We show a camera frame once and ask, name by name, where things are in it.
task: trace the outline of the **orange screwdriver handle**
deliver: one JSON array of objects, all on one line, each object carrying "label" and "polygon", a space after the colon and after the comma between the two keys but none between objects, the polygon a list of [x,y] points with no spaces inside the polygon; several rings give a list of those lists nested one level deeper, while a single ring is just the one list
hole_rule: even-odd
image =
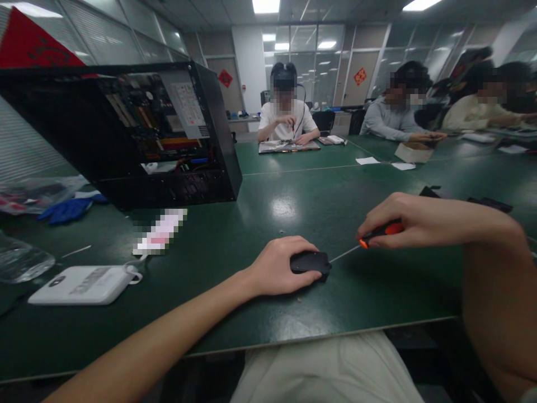
[{"label": "orange screwdriver handle", "polygon": [[369,241],[374,237],[382,235],[394,235],[396,233],[403,232],[403,230],[403,223],[400,219],[392,220],[387,224],[374,229],[370,234],[360,239],[360,245],[365,249],[369,249]]}]

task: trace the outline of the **water bottle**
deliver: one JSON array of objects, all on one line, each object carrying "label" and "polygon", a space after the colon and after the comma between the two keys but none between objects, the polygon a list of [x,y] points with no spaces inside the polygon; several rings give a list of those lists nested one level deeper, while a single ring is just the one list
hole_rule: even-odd
[{"label": "water bottle", "polygon": [[51,254],[0,231],[0,282],[22,283],[36,278],[56,263]]}]

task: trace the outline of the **beige pants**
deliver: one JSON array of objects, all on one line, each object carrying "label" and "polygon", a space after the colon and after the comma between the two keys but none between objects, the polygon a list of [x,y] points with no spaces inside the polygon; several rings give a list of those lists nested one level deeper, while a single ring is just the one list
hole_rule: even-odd
[{"label": "beige pants", "polygon": [[232,403],[423,403],[383,331],[250,350]]}]

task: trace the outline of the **glove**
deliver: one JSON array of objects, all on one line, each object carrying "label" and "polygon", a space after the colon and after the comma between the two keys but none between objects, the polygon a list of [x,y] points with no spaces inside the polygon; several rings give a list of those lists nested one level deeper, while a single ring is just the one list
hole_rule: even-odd
[{"label": "glove", "polygon": [[37,220],[40,221],[52,217],[49,225],[66,224],[82,217],[90,209],[93,202],[106,204],[108,200],[102,194],[97,194],[89,198],[66,200],[49,207]]}]

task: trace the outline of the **ceiling light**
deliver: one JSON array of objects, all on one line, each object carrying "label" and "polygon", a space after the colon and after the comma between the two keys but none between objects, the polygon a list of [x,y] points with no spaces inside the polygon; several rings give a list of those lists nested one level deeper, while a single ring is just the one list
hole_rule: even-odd
[{"label": "ceiling light", "polygon": [[317,49],[332,49],[334,46],[336,46],[336,43],[336,41],[321,42]]},{"label": "ceiling light", "polygon": [[255,14],[271,14],[280,12],[280,0],[252,0]]},{"label": "ceiling light", "polygon": [[0,6],[4,6],[5,8],[16,7],[20,12],[26,14],[29,17],[63,18],[61,14],[49,11],[46,8],[41,8],[39,6],[27,2],[0,3]]},{"label": "ceiling light", "polygon": [[274,50],[289,50],[289,42],[275,44]]},{"label": "ceiling light", "polygon": [[414,0],[403,7],[403,11],[423,11],[434,6],[440,0]]}]

